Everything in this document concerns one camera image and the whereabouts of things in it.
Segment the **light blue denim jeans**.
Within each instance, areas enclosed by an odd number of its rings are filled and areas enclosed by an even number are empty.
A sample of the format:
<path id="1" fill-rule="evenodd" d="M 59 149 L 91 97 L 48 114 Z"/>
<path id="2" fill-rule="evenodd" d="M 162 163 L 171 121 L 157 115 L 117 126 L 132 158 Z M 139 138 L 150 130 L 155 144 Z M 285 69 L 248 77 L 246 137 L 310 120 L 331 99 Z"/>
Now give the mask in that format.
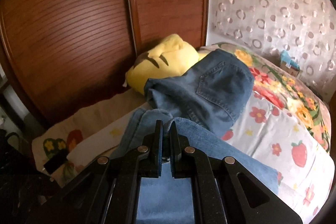
<path id="1" fill-rule="evenodd" d="M 173 117 L 166 110 L 139 108 L 133 112 L 118 148 L 112 158 L 122 157 L 131 149 L 142 145 L 146 135 L 155 131 L 157 121 L 162 121 L 163 132 L 168 137 L 172 125 L 177 133 L 187 137 L 189 144 L 215 159 L 232 156 L 250 171 L 274 194 L 278 193 L 277 171 L 239 151 L 195 122 Z M 190 173 L 195 162 L 182 152 L 177 164 L 162 164 L 160 178 L 143 178 L 139 191 L 136 223 L 194 223 L 193 196 Z"/>

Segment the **white strawberry print sheet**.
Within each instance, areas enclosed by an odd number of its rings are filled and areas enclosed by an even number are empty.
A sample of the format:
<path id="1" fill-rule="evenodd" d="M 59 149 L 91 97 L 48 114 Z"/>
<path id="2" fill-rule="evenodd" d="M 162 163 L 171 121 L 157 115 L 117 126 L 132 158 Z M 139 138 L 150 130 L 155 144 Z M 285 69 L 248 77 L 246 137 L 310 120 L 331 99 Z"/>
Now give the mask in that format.
<path id="1" fill-rule="evenodd" d="M 62 149 L 69 155 L 52 177 L 65 185 L 96 156 L 113 151 L 135 109 L 149 108 L 145 98 L 129 90 L 79 110 L 33 140 L 38 170 Z M 326 202 L 334 177 L 334 162 L 293 110 L 281 110 L 258 94 L 248 101 L 223 141 L 278 172 L 279 196 L 309 223 Z"/>

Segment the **floral bed blanket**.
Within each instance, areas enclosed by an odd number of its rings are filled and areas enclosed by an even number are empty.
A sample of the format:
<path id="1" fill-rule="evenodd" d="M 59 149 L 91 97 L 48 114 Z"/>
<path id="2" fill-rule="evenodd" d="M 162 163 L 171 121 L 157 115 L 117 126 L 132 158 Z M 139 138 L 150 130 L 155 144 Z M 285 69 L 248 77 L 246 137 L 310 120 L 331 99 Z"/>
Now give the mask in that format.
<path id="1" fill-rule="evenodd" d="M 255 78 L 254 91 L 280 109 L 286 109 L 303 123 L 310 135 L 330 153 L 329 108 L 301 80 L 245 47 L 221 42 L 201 47 L 199 52 L 224 50 L 247 65 Z"/>

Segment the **folded dark blue jeans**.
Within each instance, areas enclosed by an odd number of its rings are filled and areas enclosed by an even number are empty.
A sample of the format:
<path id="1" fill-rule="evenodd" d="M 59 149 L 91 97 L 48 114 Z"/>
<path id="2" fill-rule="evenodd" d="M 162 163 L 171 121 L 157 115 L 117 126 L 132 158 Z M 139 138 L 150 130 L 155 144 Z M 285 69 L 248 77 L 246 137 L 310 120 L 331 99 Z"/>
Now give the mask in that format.
<path id="1" fill-rule="evenodd" d="M 215 50 L 182 76 L 148 79 L 144 92 L 151 107 L 189 119 L 221 137 L 240 117 L 253 84 L 254 77 L 242 61 Z"/>

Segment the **blue item in cardboard box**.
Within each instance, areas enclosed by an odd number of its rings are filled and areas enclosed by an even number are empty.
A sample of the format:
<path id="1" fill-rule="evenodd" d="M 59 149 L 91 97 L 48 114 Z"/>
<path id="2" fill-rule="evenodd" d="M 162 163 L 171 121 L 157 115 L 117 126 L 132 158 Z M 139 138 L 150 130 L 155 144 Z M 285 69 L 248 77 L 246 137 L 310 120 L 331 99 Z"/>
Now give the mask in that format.
<path id="1" fill-rule="evenodd" d="M 289 56 L 287 51 L 282 51 L 280 54 L 280 68 L 294 77 L 297 77 L 301 71 L 299 64 Z"/>

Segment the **brown wooden wardrobe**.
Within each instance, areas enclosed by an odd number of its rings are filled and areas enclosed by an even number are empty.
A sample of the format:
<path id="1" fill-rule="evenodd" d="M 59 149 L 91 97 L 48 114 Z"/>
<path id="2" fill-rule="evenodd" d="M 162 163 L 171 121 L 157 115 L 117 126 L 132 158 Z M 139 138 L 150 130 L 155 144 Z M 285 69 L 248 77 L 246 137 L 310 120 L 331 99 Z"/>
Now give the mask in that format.
<path id="1" fill-rule="evenodd" d="M 44 127 L 120 91 L 169 34 L 205 45 L 209 0 L 1 0 L 1 61 Z"/>

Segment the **circle patterned wall curtain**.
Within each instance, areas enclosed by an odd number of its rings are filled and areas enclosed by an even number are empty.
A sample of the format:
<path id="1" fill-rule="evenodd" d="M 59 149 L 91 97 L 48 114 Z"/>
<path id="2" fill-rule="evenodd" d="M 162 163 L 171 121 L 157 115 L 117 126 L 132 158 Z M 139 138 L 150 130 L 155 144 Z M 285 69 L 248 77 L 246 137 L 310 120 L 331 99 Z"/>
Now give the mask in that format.
<path id="1" fill-rule="evenodd" d="M 324 101 L 335 92 L 335 8 L 330 0 L 209 0 L 208 45 L 230 42 L 276 63 L 298 63 L 299 79 Z"/>

